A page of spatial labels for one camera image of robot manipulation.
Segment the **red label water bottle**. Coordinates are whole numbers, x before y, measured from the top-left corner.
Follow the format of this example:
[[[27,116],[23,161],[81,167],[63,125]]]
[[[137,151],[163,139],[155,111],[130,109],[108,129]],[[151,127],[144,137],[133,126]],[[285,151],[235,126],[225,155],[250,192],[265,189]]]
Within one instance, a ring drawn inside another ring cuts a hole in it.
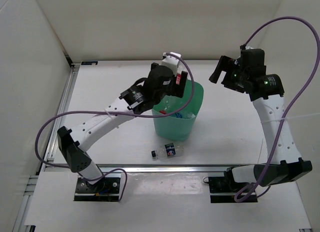
[[[181,81],[182,74],[177,72],[174,83],[172,85],[172,90],[170,91],[169,95],[164,97],[161,101],[161,106],[159,112],[161,114],[168,114],[173,111],[173,106],[176,101],[177,91],[179,91],[180,81]]]

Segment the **blue label water bottle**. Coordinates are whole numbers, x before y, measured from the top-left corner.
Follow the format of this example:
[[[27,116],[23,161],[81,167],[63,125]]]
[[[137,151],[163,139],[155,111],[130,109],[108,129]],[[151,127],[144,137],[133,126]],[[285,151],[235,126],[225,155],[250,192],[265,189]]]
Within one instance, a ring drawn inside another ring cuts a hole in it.
[[[176,118],[183,118],[181,113],[174,113],[174,117]]]

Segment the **clear unlabelled plastic bottle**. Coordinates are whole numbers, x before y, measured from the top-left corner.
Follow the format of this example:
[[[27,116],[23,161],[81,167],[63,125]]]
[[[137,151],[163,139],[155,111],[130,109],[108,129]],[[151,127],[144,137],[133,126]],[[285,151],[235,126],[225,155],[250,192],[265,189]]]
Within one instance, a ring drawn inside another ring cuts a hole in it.
[[[182,119],[193,119],[195,118],[195,114],[188,110],[181,110],[179,111]]]

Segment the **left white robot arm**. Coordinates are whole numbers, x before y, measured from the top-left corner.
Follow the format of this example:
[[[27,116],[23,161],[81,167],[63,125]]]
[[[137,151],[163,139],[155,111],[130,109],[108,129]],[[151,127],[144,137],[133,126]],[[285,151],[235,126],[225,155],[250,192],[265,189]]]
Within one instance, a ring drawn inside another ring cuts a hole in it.
[[[184,95],[187,77],[188,73],[185,71],[174,74],[171,68],[152,63],[148,76],[138,79],[123,91],[108,105],[104,114],[95,115],[74,128],[63,126],[58,129],[58,148],[70,170],[83,177],[92,191],[103,190],[103,173],[87,151],[113,129],[151,110],[164,96],[181,98]]]

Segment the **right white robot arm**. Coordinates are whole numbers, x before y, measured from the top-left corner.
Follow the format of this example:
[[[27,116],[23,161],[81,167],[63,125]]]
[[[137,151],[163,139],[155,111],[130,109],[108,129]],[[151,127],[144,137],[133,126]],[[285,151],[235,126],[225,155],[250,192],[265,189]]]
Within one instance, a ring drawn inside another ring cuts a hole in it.
[[[280,136],[276,136],[285,111],[284,88],[277,74],[267,74],[264,51],[241,50],[238,59],[221,56],[209,81],[217,83],[222,72],[224,87],[249,94],[260,118],[271,162],[259,185],[293,182],[311,172],[312,163],[302,159],[287,121],[283,122]]]

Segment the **green plastic bin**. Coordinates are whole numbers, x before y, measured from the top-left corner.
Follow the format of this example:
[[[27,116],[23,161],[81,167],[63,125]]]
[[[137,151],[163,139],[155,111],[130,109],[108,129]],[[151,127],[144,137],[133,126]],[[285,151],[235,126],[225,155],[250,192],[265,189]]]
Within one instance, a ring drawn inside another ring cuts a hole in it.
[[[175,103],[173,105],[173,111],[181,108],[190,98],[192,92],[192,82],[187,80],[184,95],[182,98],[175,97]],[[202,102],[204,98],[204,89],[200,83],[194,83],[194,94],[192,100],[188,103],[188,105],[183,110],[191,111],[195,114],[195,118],[193,119],[182,119],[176,118],[174,115],[170,115],[164,118],[155,118],[154,128],[156,134],[162,138],[175,140],[175,141],[184,141],[187,140],[191,130],[193,128],[194,122],[197,118],[199,110],[201,108]],[[161,115],[159,109],[161,108],[162,101],[155,105],[151,110],[152,114]]]

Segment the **pepsi label clear bottle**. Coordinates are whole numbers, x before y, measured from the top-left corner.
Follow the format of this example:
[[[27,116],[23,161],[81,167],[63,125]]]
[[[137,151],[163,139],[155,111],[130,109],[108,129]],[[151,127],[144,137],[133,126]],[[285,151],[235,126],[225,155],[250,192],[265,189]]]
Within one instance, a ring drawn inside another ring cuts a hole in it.
[[[164,160],[182,156],[184,153],[184,147],[180,142],[171,142],[151,151],[151,157],[153,160]]]

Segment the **left blue corner label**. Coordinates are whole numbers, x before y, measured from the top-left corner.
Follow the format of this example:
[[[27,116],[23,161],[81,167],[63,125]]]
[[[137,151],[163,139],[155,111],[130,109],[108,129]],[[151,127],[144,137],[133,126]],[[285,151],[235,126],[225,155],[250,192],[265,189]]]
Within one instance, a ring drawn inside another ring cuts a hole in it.
[[[98,61],[82,61],[81,66],[96,66]]]

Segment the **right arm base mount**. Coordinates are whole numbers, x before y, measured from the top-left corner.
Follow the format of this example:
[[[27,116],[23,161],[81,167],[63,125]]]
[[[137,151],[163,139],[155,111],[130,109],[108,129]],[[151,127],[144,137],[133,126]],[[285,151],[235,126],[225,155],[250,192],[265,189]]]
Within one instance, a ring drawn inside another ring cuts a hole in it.
[[[234,196],[243,187],[250,183],[236,183],[226,176],[207,176],[203,183],[209,186],[211,203],[236,203]]]

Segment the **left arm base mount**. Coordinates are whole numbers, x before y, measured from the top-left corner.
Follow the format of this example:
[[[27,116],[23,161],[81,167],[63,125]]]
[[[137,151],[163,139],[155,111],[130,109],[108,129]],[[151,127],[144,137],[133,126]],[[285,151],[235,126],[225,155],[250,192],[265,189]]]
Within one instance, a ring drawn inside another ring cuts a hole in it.
[[[105,177],[97,185],[86,182],[82,177],[77,178],[74,201],[118,202],[120,198],[121,174]]]

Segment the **aluminium table edge rail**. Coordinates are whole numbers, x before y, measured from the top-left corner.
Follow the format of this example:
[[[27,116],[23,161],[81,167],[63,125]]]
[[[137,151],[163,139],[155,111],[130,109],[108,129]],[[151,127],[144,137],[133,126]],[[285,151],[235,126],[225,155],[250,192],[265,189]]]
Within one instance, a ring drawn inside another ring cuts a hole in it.
[[[100,165],[103,172],[115,168],[122,168],[129,173],[156,173],[156,172],[223,172],[229,167],[235,167],[232,164],[225,165]]]

